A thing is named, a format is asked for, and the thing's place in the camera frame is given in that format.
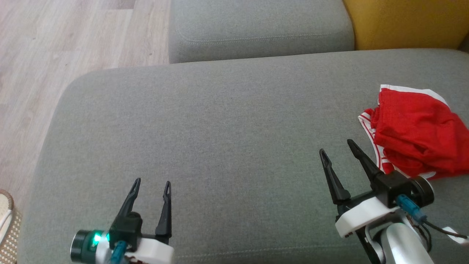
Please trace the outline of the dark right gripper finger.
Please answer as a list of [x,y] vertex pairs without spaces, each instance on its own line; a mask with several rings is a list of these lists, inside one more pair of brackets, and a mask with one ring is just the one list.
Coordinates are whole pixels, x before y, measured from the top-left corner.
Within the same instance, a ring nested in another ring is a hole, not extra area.
[[370,184],[374,184],[376,177],[381,175],[383,172],[352,139],[347,139],[347,144],[350,147],[350,150],[354,157],[362,165],[362,168],[365,171],[365,174],[368,177]]
[[343,187],[338,179],[333,170],[332,162],[324,149],[319,150],[319,155],[333,204],[342,205],[351,199],[350,192]]

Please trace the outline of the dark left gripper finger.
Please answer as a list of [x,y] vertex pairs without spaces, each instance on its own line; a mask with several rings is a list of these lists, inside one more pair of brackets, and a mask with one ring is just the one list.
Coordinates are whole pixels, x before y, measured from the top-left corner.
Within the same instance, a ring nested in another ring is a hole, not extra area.
[[156,237],[171,237],[172,236],[172,221],[171,221],[171,182],[167,181],[163,193],[164,205],[162,208],[161,216],[158,225],[155,229]]
[[132,184],[132,187],[129,193],[127,197],[125,198],[122,204],[122,207],[120,208],[120,216],[125,217],[130,212],[132,212],[134,202],[139,195],[140,184],[141,184],[141,178],[137,178]]

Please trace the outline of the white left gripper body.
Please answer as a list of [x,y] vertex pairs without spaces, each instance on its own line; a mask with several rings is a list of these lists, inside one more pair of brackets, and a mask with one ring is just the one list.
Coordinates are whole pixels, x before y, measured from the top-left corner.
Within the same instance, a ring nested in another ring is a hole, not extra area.
[[70,246],[70,258],[81,264],[174,264],[174,248],[156,239],[142,238],[135,252],[126,250],[120,258],[110,248],[103,230],[79,230]]

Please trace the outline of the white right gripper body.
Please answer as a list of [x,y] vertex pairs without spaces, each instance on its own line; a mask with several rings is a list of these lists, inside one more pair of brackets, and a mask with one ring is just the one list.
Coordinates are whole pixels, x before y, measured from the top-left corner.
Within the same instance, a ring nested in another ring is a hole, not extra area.
[[[413,190],[409,197],[422,210],[435,200],[434,189],[427,179],[410,179]],[[335,228],[340,237],[356,234],[360,238],[371,238],[376,232],[380,238],[418,238],[419,227],[398,205],[388,208],[380,202],[373,190],[360,194],[342,205],[337,205],[338,216]]]

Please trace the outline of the red jersey with white sleeves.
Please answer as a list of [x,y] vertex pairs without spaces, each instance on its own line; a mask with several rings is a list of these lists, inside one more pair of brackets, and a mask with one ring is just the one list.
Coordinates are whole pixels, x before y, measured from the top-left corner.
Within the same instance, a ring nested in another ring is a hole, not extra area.
[[469,175],[469,129],[430,89],[381,85],[377,107],[358,120],[385,173],[429,180]]

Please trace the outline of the large grey sofa seat cushion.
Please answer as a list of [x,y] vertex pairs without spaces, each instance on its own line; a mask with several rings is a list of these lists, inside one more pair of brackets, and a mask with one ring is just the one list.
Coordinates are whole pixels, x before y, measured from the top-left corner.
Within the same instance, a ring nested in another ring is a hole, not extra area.
[[393,49],[190,62],[85,74],[64,91],[23,214],[18,264],[72,264],[80,229],[133,209],[154,234],[171,182],[179,264],[370,264],[341,238],[319,150],[352,195],[370,190],[358,116],[380,85],[431,89],[469,127],[469,54]]

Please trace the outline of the beige woven laundry basket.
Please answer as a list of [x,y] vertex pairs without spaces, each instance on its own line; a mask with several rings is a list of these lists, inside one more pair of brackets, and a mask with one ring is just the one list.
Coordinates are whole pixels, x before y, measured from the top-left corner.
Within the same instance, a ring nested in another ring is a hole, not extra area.
[[17,264],[21,222],[13,197],[0,189],[0,264]]

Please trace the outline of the yellow sofa backrest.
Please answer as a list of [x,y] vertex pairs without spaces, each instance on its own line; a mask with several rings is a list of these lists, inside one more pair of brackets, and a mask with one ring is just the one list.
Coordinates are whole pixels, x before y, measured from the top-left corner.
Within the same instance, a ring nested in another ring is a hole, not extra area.
[[447,48],[469,34],[469,0],[343,0],[357,50]]

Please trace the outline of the medium grey sofa seat cushion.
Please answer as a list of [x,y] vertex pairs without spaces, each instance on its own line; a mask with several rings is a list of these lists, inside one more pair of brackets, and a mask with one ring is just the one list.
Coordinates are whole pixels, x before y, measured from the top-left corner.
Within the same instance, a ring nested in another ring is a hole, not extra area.
[[342,0],[171,0],[170,63],[352,50]]

